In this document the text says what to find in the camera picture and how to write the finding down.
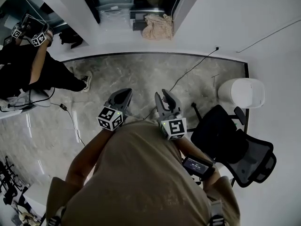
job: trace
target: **person in black clothing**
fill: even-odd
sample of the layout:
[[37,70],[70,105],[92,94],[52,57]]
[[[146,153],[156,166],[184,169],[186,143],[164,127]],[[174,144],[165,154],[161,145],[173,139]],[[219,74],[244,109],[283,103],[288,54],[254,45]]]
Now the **person in black clothing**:
[[51,31],[47,32],[47,40],[38,48],[33,45],[7,45],[0,50],[0,98],[17,97],[20,89],[50,89],[51,87],[72,91],[88,92],[92,73],[87,71],[81,80],[77,79],[66,66],[54,60],[47,52],[52,40]]

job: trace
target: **device screen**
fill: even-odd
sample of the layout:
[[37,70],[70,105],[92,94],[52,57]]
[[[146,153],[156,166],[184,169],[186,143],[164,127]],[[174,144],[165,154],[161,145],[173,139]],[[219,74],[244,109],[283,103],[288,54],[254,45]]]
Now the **device screen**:
[[186,168],[192,169],[196,171],[199,174],[204,174],[208,170],[208,166],[201,164],[191,158],[188,158],[186,162],[184,163],[184,166]]

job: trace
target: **brown t-shirt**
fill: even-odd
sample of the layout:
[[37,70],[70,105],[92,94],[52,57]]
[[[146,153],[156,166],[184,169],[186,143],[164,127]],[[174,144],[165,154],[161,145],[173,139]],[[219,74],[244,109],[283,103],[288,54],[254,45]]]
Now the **brown t-shirt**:
[[183,168],[173,142],[163,138],[157,125],[140,121],[116,131],[82,189],[53,178],[46,219],[66,206],[62,226],[205,226],[210,201],[219,199],[229,225],[239,225],[228,178],[204,191]]

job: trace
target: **person in brown shirt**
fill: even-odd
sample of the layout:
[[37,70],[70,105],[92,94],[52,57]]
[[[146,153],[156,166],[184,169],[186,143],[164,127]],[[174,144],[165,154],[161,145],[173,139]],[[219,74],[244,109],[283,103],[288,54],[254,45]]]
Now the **person in brown shirt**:
[[[208,158],[189,140],[167,141],[155,123],[102,130],[73,160],[66,180],[53,178],[46,220],[62,226],[206,226],[210,202],[221,200],[224,219],[239,225],[230,182],[216,169],[203,189],[182,166],[181,153]],[[95,166],[94,174],[86,178]]]

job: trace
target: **concrete floor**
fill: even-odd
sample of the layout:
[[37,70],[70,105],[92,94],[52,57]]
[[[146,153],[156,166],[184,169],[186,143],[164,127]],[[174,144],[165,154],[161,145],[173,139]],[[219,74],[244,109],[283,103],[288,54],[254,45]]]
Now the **concrete floor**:
[[[51,102],[67,106],[80,137],[87,144],[101,130],[96,116],[112,92],[132,88],[129,110],[142,119],[155,105],[155,92],[162,95],[161,89],[171,89],[175,81],[201,59],[185,55],[135,54],[67,62],[66,66],[78,77],[86,70],[92,71],[91,90],[76,93],[57,89]],[[201,115],[206,114],[219,103],[217,88],[239,77],[245,77],[243,63],[210,58],[183,77],[173,93],[182,102],[188,128],[198,123],[191,103],[196,102]],[[225,109],[233,114],[234,108]],[[154,110],[150,119],[156,116]],[[54,176],[64,179],[72,159],[82,148],[68,113],[56,105],[37,107],[0,120],[0,159],[7,155],[15,164],[16,172],[29,184],[49,183]]]

